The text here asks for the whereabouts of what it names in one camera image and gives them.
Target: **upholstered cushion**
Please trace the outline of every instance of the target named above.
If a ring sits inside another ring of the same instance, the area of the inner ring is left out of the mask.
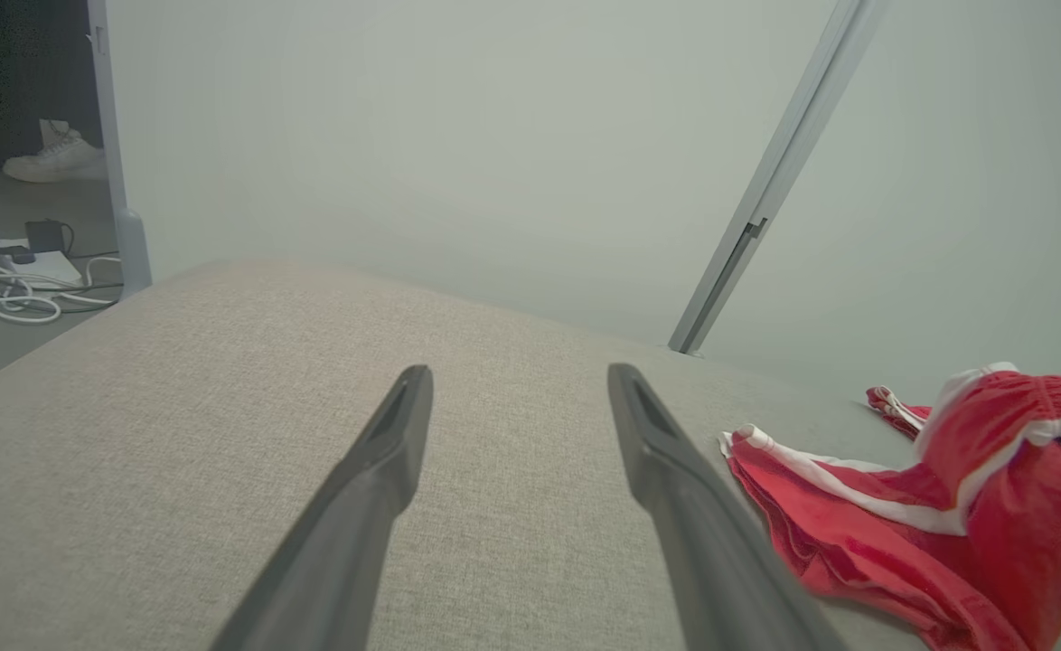
[[[634,364],[726,473],[724,428],[902,463],[851,402],[340,268],[222,263],[0,371],[0,650],[207,648],[411,364],[435,375],[370,648],[682,648],[606,369]],[[923,648],[824,604],[850,648]]]

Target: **white cable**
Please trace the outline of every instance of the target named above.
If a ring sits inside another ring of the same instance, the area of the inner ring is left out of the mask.
[[[6,297],[6,298],[0,298],[0,304],[6,304],[6,302],[14,302],[14,301],[22,301],[22,302],[27,302],[27,301],[40,301],[40,302],[47,302],[48,304],[52,305],[52,314],[48,315],[48,316],[23,317],[23,316],[13,316],[11,314],[5,314],[3,311],[0,310],[0,318],[2,318],[4,321],[13,321],[13,322],[49,322],[49,321],[55,321],[56,318],[60,316],[60,305],[55,304],[55,302],[51,301],[51,299],[46,299],[46,298],[42,298],[42,297]]]
[[[57,299],[67,299],[70,301],[86,302],[86,304],[114,304],[117,301],[107,301],[101,299],[89,299],[89,297],[79,297],[75,294],[56,294]]]
[[[59,280],[58,278],[53,278],[51,276],[39,276],[38,274],[24,274],[19,271],[10,270],[10,268],[1,267],[0,265],[0,318],[5,321],[13,322],[50,322],[56,320],[64,314],[60,310],[60,305],[56,304],[55,299],[65,299],[70,301],[82,302],[82,304],[97,304],[97,305],[109,305],[114,304],[114,300],[104,299],[92,299],[89,297],[76,296],[72,292],[76,289],[84,289],[88,285],[93,284],[92,278],[92,265],[97,262],[117,262],[121,263],[121,259],[111,256],[98,256],[93,259],[89,259],[85,263],[85,284],[76,285],[73,283],[68,283],[68,281]],[[40,283],[51,283],[53,285],[58,285],[58,287],[34,287],[30,285],[30,280],[39,281]],[[10,296],[14,288],[19,287],[23,291],[21,296]],[[36,296],[35,292],[41,292],[41,296]],[[28,307],[28,302],[44,302],[44,304],[50,304],[52,306],[52,314],[47,316],[38,317],[23,317],[23,316],[13,316],[6,314],[7,312],[21,312]]]
[[[100,256],[100,257],[94,257],[94,259],[88,259],[88,262],[85,263],[85,285],[93,284],[92,267],[94,262],[115,262],[120,264],[121,259],[111,256],[108,257]]]
[[[57,317],[60,317],[60,305],[52,304],[56,310],[52,311],[52,314],[48,316],[13,316],[0,311],[0,320],[12,321],[12,322],[50,322],[56,321]]]

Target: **shoe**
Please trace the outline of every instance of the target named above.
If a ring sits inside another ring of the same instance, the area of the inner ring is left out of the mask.
[[[105,149],[98,149],[70,128],[54,144],[41,149],[35,157],[12,157],[4,161],[4,174],[18,181],[102,181],[108,178]]]

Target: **white stripe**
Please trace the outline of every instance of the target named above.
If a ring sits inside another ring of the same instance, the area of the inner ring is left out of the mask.
[[[920,429],[924,427],[924,418],[920,418],[919,416],[916,415],[916,412],[911,411],[911,409],[908,408],[906,404],[902,403],[899,400],[899,398],[895,397],[894,392],[891,389],[889,389],[888,387],[881,387],[881,388],[883,388],[883,390],[887,392],[883,397],[883,399],[885,399],[885,402],[888,403],[889,407],[893,408],[895,414],[898,414],[899,417],[903,418],[905,423],[911,425],[911,427],[916,428],[916,432],[920,433]]]
[[[947,408],[952,407],[952,404],[959,400],[961,395],[964,395],[964,392],[969,388],[972,388],[977,380],[985,377],[985,375],[996,373],[996,371],[1016,371],[1016,367],[1012,366],[1009,362],[997,362],[996,364],[976,368],[976,370],[957,373],[944,383],[943,388],[940,388],[940,395],[936,398],[936,404],[932,405],[932,414],[928,416],[928,420],[924,421],[924,427],[920,428],[920,434],[911,442],[911,448],[918,460],[924,458],[924,453],[928,450],[928,442],[932,441],[932,437],[935,437],[936,432],[940,428],[940,420],[942,420],[943,414],[947,411]]]
[[[745,439],[753,447],[765,451],[775,457],[780,463],[794,471],[802,479],[806,479],[812,486],[819,488],[828,494],[836,495],[849,503],[856,504],[865,511],[881,515],[882,518],[892,520],[893,523],[901,523],[920,531],[935,532],[935,534],[947,534],[963,536],[968,534],[967,520],[969,508],[976,500],[976,495],[980,489],[989,481],[993,474],[1005,467],[1011,458],[1016,455],[1022,441],[1033,441],[1036,445],[1043,445],[1043,442],[1050,441],[1056,437],[1061,437],[1060,421],[1030,421],[1008,445],[1005,445],[996,453],[992,454],[972,473],[969,473],[956,488],[956,498],[953,499],[955,507],[947,511],[940,511],[938,508],[912,506],[911,504],[901,504],[889,502],[873,495],[850,488],[841,482],[817,462],[831,465],[840,465],[845,469],[862,470],[866,473],[877,473],[882,470],[891,470],[886,465],[877,465],[866,461],[839,460],[839,458],[819,457],[819,455],[807,454],[779,445],[770,436],[755,425],[745,425],[737,429],[735,434],[725,434],[720,440],[720,450],[725,457],[729,456],[729,448],[733,444],[733,436]]]

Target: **floor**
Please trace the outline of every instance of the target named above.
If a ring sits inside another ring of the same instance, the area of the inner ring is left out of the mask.
[[[38,184],[15,181],[0,174],[0,237],[22,237],[23,224],[41,218],[56,218],[72,226],[76,231],[73,254],[117,248],[107,182]],[[95,264],[93,277],[100,281],[119,281],[120,268],[117,264]],[[105,289],[92,292],[89,296],[116,298],[118,292]],[[0,370],[93,314],[97,313],[65,314],[58,320],[42,326],[0,321]]]

